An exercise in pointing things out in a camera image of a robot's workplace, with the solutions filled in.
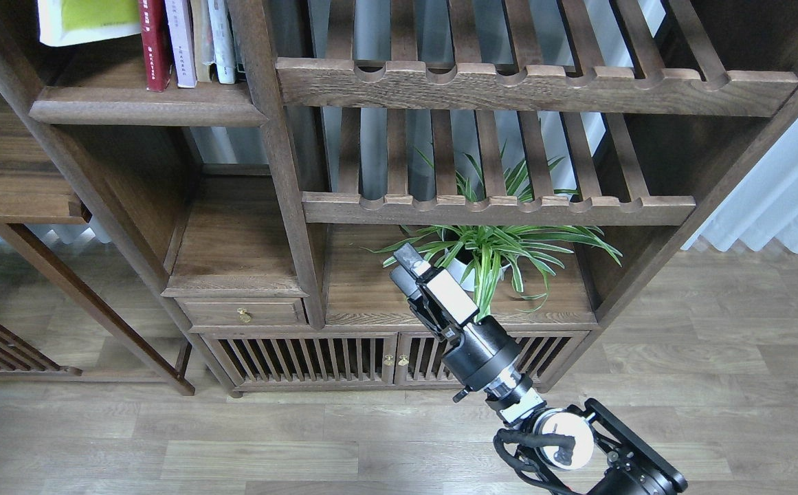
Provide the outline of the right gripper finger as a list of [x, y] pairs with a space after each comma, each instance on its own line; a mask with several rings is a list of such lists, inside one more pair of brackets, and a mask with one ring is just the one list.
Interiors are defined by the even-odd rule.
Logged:
[[418, 288], [442, 308], [447, 326], [462, 328], [473, 322], [478, 307], [461, 286], [442, 267], [431, 266], [410, 244], [405, 243], [393, 254], [399, 267], [415, 279]]
[[393, 269], [390, 279], [407, 297], [411, 312], [420, 322], [436, 336], [438, 341], [446, 341], [443, 330], [447, 326], [447, 320], [439, 304], [418, 288], [417, 282], [404, 267]]

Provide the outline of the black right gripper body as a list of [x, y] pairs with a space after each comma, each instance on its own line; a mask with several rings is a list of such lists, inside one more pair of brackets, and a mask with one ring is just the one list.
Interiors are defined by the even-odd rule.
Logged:
[[520, 347], [493, 317], [462, 328], [448, 326], [443, 334], [447, 350], [442, 361], [465, 389], [507, 394], [518, 385], [514, 362]]

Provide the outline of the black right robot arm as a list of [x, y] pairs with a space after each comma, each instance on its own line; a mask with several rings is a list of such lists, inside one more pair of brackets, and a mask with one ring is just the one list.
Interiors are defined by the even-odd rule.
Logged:
[[496, 453], [519, 479], [553, 494], [570, 489], [557, 470], [588, 464], [595, 449], [607, 460], [591, 494], [678, 494], [687, 479], [595, 399], [584, 408], [551, 408], [531, 378], [516, 367], [520, 348], [496, 320], [478, 319], [478, 307], [442, 267], [430, 265], [406, 243], [395, 251], [390, 279], [412, 313], [445, 342], [441, 360], [461, 383], [454, 401], [483, 391], [505, 424], [493, 439]]

